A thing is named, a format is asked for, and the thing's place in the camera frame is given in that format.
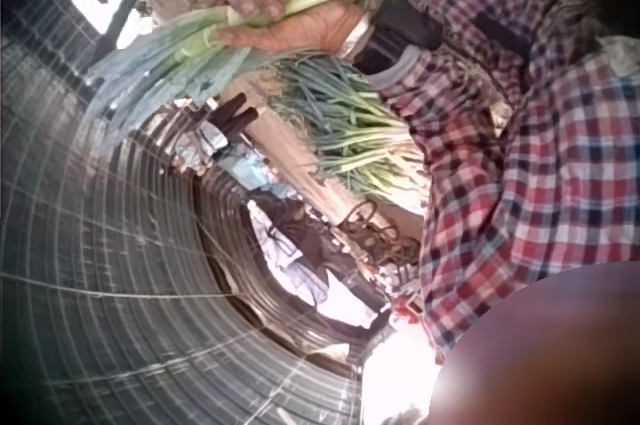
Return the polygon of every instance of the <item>leek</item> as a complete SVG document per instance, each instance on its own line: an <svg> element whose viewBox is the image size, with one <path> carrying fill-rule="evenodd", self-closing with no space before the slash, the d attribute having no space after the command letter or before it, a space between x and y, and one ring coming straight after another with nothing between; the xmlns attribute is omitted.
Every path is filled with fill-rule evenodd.
<svg viewBox="0 0 640 425"><path fill-rule="evenodd" d="M326 1L291 0L285 15ZM118 116L118 120L109 123L103 151L109 151L126 138L162 103L185 95L203 101L209 98L207 94L219 93L237 76L278 58L255 50L229 51L215 41L216 28L243 23L262 26L267 20L245 20L229 7L191 12L139 37L127 49L116 50L98 63L91 70L91 78L104 81L89 104L85 121L104 115L109 109L117 110ZM302 73L311 76L312 70L303 67ZM324 86L335 98L346 100L348 97L344 94L348 91L340 87L339 81L332 79ZM351 103L368 113L366 97L358 95ZM384 110L371 113L389 116Z"/></svg>

